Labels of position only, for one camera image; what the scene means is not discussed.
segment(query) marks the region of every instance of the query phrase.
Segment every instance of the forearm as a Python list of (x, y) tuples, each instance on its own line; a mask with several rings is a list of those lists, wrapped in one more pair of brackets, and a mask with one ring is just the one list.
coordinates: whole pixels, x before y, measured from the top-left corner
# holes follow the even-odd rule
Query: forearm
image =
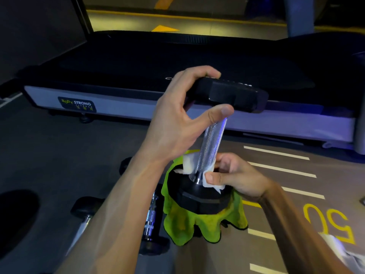
[(297, 211), (282, 188), (272, 183), (259, 200), (289, 274), (351, 273), (311, 224)]
[(164, 169), (137, 153), (57, 274), (134, 273), (153, 192)]

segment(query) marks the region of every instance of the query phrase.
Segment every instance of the treadmill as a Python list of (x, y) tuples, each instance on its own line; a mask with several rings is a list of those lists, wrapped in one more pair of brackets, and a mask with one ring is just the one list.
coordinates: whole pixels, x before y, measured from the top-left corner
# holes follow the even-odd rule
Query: treadmill
[[(237, 111), (226, 129), (321, 141), (365, 154), (365, 36), (326, 32), (278, 41), (137, 31), (93, 32), (87, 42), (18, 73), (38, 107), (150, 120), (172, 77), (211, 65), (222, 79), (266, 90), (261, 114)], [(188, 111), (197, 117), (209, 106)]]

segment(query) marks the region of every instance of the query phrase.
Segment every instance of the yellow number 50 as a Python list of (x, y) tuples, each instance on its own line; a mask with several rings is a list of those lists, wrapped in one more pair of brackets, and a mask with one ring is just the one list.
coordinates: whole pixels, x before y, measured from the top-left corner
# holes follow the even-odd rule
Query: yellow number 50
[[(308, 208), (313, 208), (315, 209), (315, 211), (318, 213), (319, 218), (321, 219), (322, 222), (322, 227), (323, 227), (323, 232), (324, 234), (328, 235), (328, 226), (327, 226), (327, 222), (326, 219), (323, 215), (323, 213), (319, 210), (319, 208), (317, 208), (315, 205), (313, 204), (305, 204), (303, 207), (303, 212), (304, 212), (304, 217), (309, 221), (309, 223), (311, 222), (310, 218), (309, 218), (309, 214), (308, 214)], [(351, 244), (355, 244), (355, 239), (354, 239), (354, 235), (352, 233), (352, 230), (350, 228), (350, 226), (344, 226), (341, 227), (339, 225), (337, 225), (333, 219), (332, 219), (332, 214), (333, 213), (337, 213), (339, 214), (344, 220), (348, 220), (347, 217), (340, 211), (335, 210), (335, 209), (328, 209), (327, 210), (327, 219), (329, 221), (329, 223), (334, 226), (337, 230), (343, 231), (343, 232), (347, 232), (348, 237), (342, 237), (342, 236), (335, 236), (337, 237), (340, 241), (346, 242), (346, 243), (351, 243)]]

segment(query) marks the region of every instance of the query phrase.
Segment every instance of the green cloth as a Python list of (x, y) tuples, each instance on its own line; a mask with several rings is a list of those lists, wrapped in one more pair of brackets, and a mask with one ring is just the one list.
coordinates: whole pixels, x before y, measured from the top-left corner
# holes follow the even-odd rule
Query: green cloth
[[(193, 153), (199, 150), (189, 150), (186, 153)], [(167, 188), (167, 179), (170, 171), (177, 165), (183, 164), (183, 157), (174, 160), (173, 164), (166, 173), (163, 182), (161, 193), (165, 197), (163, 204), (163, 212), (167, 215), (163, 226), (178, 246), (186, 244), (194, 234), (194, 225), (197, 225), (204, 238), (216, 243), (221, 239), (221, 221), (229, 221), (235, 228), (247, 228), (247, 220), (244, 215), (244, 207), (242, 205), (241, 196), (235, 191), (232, 191), (231, 200), (228, 206), (218, 214), (196, 214), (181, 208), (169, 195)]]

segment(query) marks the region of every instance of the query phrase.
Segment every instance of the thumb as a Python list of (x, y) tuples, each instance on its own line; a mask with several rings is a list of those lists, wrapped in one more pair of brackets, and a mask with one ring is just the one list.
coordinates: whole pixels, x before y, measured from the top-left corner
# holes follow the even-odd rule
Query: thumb
[(232, 186), (235, 181), (234, 174), (230, 173), (207, 172), (205, 176), (207, 183), (215, 186), (223, 186), (225, 184)]
[(228, 104), (216, 105), (193, 120), (194, 129), (204, 131), (210, 125), (225, 119), (234, 113), (234, 108)]

